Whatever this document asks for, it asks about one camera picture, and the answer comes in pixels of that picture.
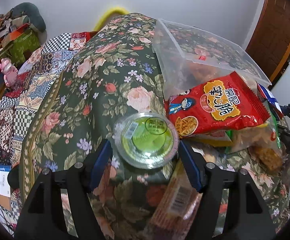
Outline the blue white snack packet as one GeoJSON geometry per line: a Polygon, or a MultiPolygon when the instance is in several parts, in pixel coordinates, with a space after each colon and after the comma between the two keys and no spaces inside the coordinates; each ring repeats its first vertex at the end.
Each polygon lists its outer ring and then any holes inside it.
{"type": "Polygon", "coordinates": [[[274,97],[272,92],[259,83],[257,83],[257,90],[258,93],[260,94],[260,97],[265,101],[267,101],[268,105],[270,106],[270,109],[274,111],[275,118],[277,120],[281,120],[284,117],[284,115],[277,99],[274,97]]]}

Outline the red chip bag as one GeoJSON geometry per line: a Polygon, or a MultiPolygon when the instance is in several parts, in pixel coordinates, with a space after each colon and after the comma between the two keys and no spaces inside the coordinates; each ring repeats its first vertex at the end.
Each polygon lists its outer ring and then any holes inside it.
{"type": "Polygon", "coordinates": [[[167,113],[182,138],[255,127],[270,117],[237,72],[170,98],[167,113]]]}

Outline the green jelly cup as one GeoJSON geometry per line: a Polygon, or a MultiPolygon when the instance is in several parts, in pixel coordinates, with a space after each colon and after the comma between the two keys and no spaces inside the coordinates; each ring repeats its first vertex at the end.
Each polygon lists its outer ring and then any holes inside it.
{"type": "Polygon", "coordinates": [[[114,124],[113,140],[120,156],[131,166],[151,170],[165,166],[178,151],[174,125],[156,113],[136,113],[114,124]]]}

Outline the orange bread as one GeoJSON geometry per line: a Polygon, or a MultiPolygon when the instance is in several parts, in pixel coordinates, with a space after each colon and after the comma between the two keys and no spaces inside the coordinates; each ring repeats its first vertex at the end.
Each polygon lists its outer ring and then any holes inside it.
{"type": "Polygon", "coordinates": [[[232,142],[232,146],[227,148],[227,153],[248,150],[270,172],[279,171],[283,165],[283,154],[276,125],[269,121],[259,126],[233,131],[232,142]]]}

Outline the orange barcode biscuit pack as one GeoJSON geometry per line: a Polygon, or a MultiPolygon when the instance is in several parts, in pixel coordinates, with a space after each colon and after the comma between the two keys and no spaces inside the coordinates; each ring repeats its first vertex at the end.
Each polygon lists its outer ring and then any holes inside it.
{"type": "Polygon", "coordinates": [[[191,186],[179,160],[165,194],[144,230],[146,239],[185,239],[201,198],[202,194],[191,186]]]}

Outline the patchwork quilt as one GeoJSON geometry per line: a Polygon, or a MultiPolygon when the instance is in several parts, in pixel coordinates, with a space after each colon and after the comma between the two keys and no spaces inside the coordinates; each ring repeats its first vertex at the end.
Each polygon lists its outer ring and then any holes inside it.
{"type": "Polygon", "coordinates": [[[48,168],[70,168],[92,150],[83,131],[92,110],[91,59],[75,60],[92,33],[64,33],[50,39],[20,68],[14,90],[0,100],[0,164],[18,167],[20,185],[8,207],[0,204],[0,225],[13,233],[35,178],[48,168]]]}

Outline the brown wooden door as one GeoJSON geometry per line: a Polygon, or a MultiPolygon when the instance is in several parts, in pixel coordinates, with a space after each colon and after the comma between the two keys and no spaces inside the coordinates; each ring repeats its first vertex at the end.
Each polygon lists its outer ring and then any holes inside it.
{"type": "Polygon", "coordinates": [[[269,80],[275,83],[290,59],[289,0],[264,0],[246,51],[269,80]]]}

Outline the pink plush toy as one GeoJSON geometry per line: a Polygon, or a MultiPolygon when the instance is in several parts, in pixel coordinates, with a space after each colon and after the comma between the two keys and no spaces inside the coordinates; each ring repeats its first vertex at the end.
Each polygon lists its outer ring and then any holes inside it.
{"type": "Polygon", "coordinates": [[[9,58],[3,58],[0,62],[0,70],[4,75],[5,86],[13,88],[17,80],[18,69],[12,64],[9,58]]]}

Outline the clear plastic storage box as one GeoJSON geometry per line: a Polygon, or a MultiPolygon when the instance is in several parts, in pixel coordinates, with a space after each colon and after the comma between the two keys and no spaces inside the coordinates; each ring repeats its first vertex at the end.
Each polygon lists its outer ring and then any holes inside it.
{"type": "Polygon", "coordinates": [[[159,18],[152,48],[161,68],[165,100],[231,72],[249,85],[271,85],[241,46],[203,29],[159,18]]]}

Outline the yellow headboard rim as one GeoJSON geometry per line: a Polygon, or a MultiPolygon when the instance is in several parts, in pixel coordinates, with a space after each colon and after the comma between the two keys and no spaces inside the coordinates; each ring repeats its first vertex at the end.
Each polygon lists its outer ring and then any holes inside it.
{"type": "Polygon", "coordinates": [[[123,7],[112,7],[108,9],[97,21],[93,31],[100,31],[111,19],[116,16],[129,14],[129,11],[123,7]]]}

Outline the grey pillow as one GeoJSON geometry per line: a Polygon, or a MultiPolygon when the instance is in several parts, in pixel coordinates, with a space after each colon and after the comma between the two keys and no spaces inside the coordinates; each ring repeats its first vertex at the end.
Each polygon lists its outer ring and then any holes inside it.
{"type": "Polygon", "coordinates": [[[28,23],[35,31],[43,33],[46,30],[46,24],[38,8],[33,3],[23,2],[12,9],[11,18],[13,20],[22,16],[28,17],[28,23]]]}

